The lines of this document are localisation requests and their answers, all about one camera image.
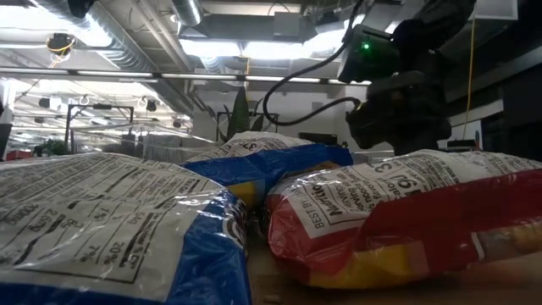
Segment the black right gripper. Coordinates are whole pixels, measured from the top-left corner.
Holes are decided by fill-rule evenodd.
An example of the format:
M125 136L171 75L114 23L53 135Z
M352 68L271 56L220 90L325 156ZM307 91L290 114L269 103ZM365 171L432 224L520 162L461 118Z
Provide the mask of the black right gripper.
M438 148L451 136L440 80L408 71L375 80L366 101L346 115L352 138L361 149L389 143L396 156Z

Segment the red Maruchan noodle pack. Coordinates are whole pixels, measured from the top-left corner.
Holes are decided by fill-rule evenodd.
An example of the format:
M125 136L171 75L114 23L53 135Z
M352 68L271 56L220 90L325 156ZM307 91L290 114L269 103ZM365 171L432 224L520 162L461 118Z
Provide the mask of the red Maruchan noodle pack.
M282 180L265 211L276 263L302 284L399 286L542 252L542 162L420 150Z

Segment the blue Maruchan noodle pack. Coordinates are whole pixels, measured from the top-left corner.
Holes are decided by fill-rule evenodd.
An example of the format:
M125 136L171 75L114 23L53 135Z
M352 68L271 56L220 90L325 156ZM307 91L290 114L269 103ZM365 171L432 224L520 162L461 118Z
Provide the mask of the blue Maruchan noodle pack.
M227 187L249 209L280 180L353 164L350 152L277 133L246 131L182 166Z
M0 163L0 305L251 305L246 205L116 153Z

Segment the clear plastic bin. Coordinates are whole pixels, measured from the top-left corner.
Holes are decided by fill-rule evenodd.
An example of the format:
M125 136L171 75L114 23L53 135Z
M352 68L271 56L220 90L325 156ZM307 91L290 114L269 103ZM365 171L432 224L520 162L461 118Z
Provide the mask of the clear plastic bin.
M376 163L395 156L393 150L360 151L352 152L354 164Z

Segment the black rectangular object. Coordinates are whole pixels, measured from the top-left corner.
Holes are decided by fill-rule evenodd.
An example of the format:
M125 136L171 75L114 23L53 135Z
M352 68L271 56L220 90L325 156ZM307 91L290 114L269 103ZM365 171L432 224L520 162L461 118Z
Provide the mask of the black rectangular object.
M322 134L322 133L310 133L299 132L298 137L303 140L311 141L314 143L324 144L328 146L338 146L338 137L335 134Z

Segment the spiky green succulent plant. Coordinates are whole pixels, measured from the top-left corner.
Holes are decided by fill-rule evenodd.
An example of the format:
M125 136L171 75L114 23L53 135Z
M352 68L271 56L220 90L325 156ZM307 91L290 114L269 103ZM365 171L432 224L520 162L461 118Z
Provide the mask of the spiky green succulent plant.
M253 110L249 109L249 100L246 96L246 88L241 87L235 97L233 111L230 112L228 107L224 105L224 110L227 115L228 128L224 134L221 130L218 135L223 142L227 142L233 138L235 134L246 131L261 131L263 129L263 114L257 113L257 107L260 104L258 100Z

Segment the round black ceiling device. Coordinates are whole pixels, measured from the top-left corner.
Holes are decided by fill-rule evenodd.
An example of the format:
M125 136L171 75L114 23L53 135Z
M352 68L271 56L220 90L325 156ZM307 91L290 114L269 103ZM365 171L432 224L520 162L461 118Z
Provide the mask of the round black ceiling device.
M54 33L52 37L47 39L46 48L57 56L67 56L74 43L75 39L72 36L65 33Z

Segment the silver ventilation duct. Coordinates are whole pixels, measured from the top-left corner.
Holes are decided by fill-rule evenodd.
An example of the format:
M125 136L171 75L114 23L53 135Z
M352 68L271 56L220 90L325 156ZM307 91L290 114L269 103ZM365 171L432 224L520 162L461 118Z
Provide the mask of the silver ventilation duct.
M203 8L199 0L171 0L174 13L184 26L196 26L203 20Z

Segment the black background stand frame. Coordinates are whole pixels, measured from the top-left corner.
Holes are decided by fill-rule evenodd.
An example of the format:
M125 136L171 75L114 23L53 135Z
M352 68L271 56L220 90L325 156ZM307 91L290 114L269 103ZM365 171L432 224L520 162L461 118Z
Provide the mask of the black background stand frame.
M65 123L65 132L64 132L64 145L67 147L68 144L69 144L69 129L70 129L70 123L71 123L71 120L74 119L77 115L79 115L79 113L82 111L82 110L85 110L87 108L93 108L95 110L112 110L112 109L118 109L121 114L124 114L121 110L122 109L127 109L130 111L130 117L128 118L129 122L130 123L133 123L134 122L134 112L135 112L135 109L134 107L131 107L131 106L116 106L116 105L111 105L111 104L105 104L105 103L94 103L92 105L90 104L87 104L87 105L80 105L80 104L69 104L68 105L68 110L67 110L67 115L66 115L66 123ZM79 113L77 114L72 114L72 109L73 108L78 108L80 110Z

